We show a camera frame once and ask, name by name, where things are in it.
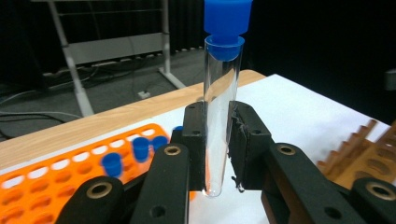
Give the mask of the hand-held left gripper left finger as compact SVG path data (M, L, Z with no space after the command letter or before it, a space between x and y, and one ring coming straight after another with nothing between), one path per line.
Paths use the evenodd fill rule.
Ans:
M184 109L182 131L172 131L171 142L189 150L190 190L205 189L205 103L196 102Z

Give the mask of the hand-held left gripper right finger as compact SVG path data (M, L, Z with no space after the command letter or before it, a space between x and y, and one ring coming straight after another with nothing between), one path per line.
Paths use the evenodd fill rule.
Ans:
M240 190L262 189L265 179L263 154L272 135L251 105L232 102L232 128L228 156L234 182Z

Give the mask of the wooden test tube rack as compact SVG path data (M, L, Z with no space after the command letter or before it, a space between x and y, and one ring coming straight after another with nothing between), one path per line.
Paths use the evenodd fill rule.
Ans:
M374 142L367 136L377 121L371 119L352 133L339 148L332 150L325 161L318 161L322 174L346 189L360 178L373 177L388 183L396 182L396 120Z

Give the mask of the orange plastic test tube rack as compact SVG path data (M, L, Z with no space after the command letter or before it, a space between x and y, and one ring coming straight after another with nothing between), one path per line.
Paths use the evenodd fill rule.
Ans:
M168 144L154 151L158 135ZM137 137L149 140L145 162L134 158ZM120 177L101 165L113 152ZM0 171L0 224L186 224L189 202L189 151L155 123Z

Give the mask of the white table mat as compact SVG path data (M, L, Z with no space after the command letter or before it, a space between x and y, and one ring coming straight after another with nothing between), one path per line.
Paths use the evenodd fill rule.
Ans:
M181 124L185 106L202 93L202 85L196 84L7 140L0 143L0 171L150 123L170 133ZM256 110L275 141L300 147L312 161L324 159L369 121L369 117L279 75L242 72L237 98Z

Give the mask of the grey metal stand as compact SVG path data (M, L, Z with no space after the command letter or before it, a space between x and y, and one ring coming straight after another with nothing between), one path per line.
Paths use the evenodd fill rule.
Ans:
M159 0L161 7L162 31L148 35L130 35L117 38L101 39L87 42L69 43L61 22L63 13L56 7L61 2L105 2L108 0L31 0L43 2L49 7L54 22L57 36L61 43L67 67L70 71L74 84L75 96L78 107L83 117L94 114L89 97L83 88L79 77L77 65L82 63L96 63L110 59L149 53L161 50L163 54L163 66L158 69L171 84L177 89L185 88L185 85L171 73L170 59L170 33L169 33L169 0Z

